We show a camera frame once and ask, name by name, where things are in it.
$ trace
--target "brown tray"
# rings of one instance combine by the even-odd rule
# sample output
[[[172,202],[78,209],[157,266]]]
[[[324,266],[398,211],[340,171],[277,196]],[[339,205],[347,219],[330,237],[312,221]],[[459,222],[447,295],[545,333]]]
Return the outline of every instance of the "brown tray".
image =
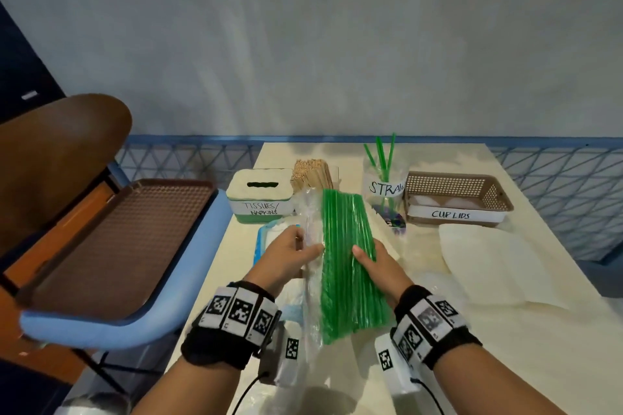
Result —
[[[18,303],[96,320],[129,317],[183,253],[214,191],[197,180],[131,183],[21,288]]]
[[[495,177],[487,175],[410,171],[404,187],[405,215],[407,215],[407,221],[410,223],[436,225],[441,223],[464,223],[495,227],[498,226],[499,222],[409,216],[409,199],[413,195],[424,195],[435,199],[440,205],[431,206],[433,208],[446,208],[444,203],[451,198],[467,198],[471,199],[477,205],[477,208],[466,210],[489,212],[510,212],[514,210],[513,204],[502,189],[500,182]]]

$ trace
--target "straw label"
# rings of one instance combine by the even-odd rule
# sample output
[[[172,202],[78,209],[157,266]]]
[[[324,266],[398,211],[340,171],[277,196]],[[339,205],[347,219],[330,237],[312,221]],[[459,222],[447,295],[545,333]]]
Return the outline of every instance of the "straw label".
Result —
[[[407,215],[419,218],[436,218],[457,221],[486,221],[499,223],[504,220],[506,212],[492,210],[466,210],[460,208],[438,208],[425,205],[411,205]]]
[[[291,200],[230,200],[229,205],[236,215],[291,215],[294,206]]]
[[[366,174],[364,177],[364,190],[379,197],[398,197],[404,192],[407,176],[400,182],[382,182],[377,177]]]

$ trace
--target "black wristband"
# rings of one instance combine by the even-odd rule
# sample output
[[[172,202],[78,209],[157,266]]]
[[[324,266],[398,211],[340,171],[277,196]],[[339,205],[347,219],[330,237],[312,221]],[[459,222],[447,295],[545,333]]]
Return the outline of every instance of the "black wristband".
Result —
[[[228,287],[246,289],[269,299],[271,302],[275,301],[275,298],[266,290],[252,282],[244,280],[230,282]],[[218,328],[198,326],[205,310],[206,308],[193,321],[191,331],[182,343],[182,356],[195,366],[224,362],[242,371],[257,347],[238,335],[224,332]]]
[[[408,287],[407,290],[402,293],[400,301],[394,309],[396,322],[400,323],[418,302],[430,296],[432,296],[432,293],[420,285],[411,285]],[[429,335],[417,319],[412,316],[409,316],[409,318],[413,320],[413,325],[415,325],[423,335]],[[442,338],[441,341],[435,341],[432,337],[427,337],[426,340],[429,344],[431,344],[432,348],[422,362],[431,370],[433,370],[435,364],[437,364],[441,356],[456,347],[468,345],[470,343],[482,346],[479,339],[472,335],[466,326],[454,328],[450,333]]]

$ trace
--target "person's left hand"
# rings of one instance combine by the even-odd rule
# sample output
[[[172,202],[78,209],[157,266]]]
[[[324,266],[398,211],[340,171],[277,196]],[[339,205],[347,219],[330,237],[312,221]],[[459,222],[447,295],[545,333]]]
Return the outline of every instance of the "person's left hand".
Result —
[[[303,265],[316,259],[323,251],[320,243],[297,249],[303,243],[303,230],[292,225],[270,243],[260,260],[251,268],[244,280],[259,285],[276,297],[287,282],[297,277]]]

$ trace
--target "brown wooden chair backrest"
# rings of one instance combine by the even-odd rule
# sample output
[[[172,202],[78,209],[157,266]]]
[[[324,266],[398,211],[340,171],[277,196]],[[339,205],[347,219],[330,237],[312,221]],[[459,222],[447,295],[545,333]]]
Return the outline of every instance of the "brown wooden chair backrest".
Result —
[[[103,94],[66,97],[0,125],[0,257],[84,192],[131,126],[128,107]]]

